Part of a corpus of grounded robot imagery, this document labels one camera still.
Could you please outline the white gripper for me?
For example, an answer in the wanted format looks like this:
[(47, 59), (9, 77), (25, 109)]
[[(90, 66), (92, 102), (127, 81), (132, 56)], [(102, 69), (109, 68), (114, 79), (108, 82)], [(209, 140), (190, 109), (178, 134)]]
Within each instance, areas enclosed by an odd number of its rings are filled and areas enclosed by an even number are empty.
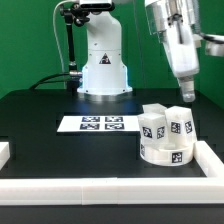
[(199, 62), (193, 33), (189, 25), (174, 23), (164, 32), (163, 46), (172, 73), (178, 79), (184, 102), (195, 100), (194, 78)]

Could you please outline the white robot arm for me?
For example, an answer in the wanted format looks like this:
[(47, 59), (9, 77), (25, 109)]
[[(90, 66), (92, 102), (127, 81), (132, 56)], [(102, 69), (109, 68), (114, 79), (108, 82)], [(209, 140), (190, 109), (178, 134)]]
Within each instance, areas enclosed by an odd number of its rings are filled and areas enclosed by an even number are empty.
[[(79, 0), (87, 19), (88, 61), (80, 91), (90, 96), (116, 96), (132, 90), (121, 59), (121, 25), (110, 12), (126, 0)], [(213, 56), (224, 56), (224, 36), (200, 30), (198, 0), (144, 0), (152, 34), (162, 42), (182, 98), (195, 100), (194, 75), (199, 72), (196, 48), (206, 42)]]

